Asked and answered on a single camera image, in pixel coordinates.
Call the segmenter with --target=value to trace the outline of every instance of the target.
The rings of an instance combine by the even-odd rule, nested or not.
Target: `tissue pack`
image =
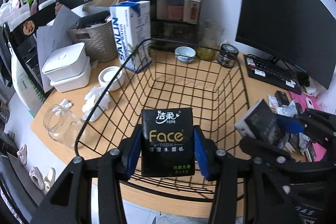
[[[141,145],[143,177],[194,175],[192,109],[142,110]]]
[[[121,2],[111,6],[110,13],[115,44],[122,65],[139,43],[151,37],[150,1]],[[151,61],[148,42],[145,42],[125,64],[125,68],[139,73]]]

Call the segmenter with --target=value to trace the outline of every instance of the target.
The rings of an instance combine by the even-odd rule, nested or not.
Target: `black monitor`
[[[236,41],[280,58],[329,88],[336,20],[320,0],[242,0]]]

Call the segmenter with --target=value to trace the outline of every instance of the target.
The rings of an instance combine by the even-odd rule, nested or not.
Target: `small bowl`
[[[120,67],[112,66],[102,70],[98,76],[99,84],[101,86],[107,86],[119,69]],[[119,89],[123,85],[124,81],[125,75],[123,74],[123,71],[121,71],[117,78],[115,78],[115,80],[112,82],[111,86],[109,87],[109,91]]]
[[[182,46],[175,49],[176,59],[184,64],[192,62],[195,56],[196,52],[193,48]]]

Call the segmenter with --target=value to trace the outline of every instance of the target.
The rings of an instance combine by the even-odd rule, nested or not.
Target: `blue and white bowl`
[[[196,52],[193,48],[183,46],[175,49],[176,59],[184,64],[192,62],[195,56]]]

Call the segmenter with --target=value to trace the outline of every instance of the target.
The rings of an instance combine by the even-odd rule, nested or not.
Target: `black wire basket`
[[[147,39],[134,49],[127,61],[138,54],[140,47],[144,50],[148,40],[150,43],[169,42],[176,46],[194,47],[181,41]],[[86,158],[88,155],[95,158],[118,147],[120,141],[130,137],[134,127],[141,123],[142,109],[192,107],[194,125],[200,125],[205,137],[214,140],[218,148],[225,149],[233,156],[249,159],[238,146],[241,137],[234,127],[249,108],[239,62],[232,69],[222,67],[216,60],[208,62],[197,57],[191,63],[184,64],[176,59],[174,53],[153,47],[150,47],[150,56],[152,63],[138,74],[121,67],[125,74],[124,84],[110,92],[110,108],[102,110],[97,121],[89,122],[93,112],[100,108],[98,104],[103,95],[96,102],[77,136],[76,155],[85,151]],[[89,138],[81,138],[84,131]],[[197,162],[193,176],[142,177],[141,156],[132,178],[122,183],[149,193],[198,202],[212,202],[215,191],[215,182],[205,181]],[[243,182],[238,180],[237,183],[238,196],[241,196]]]

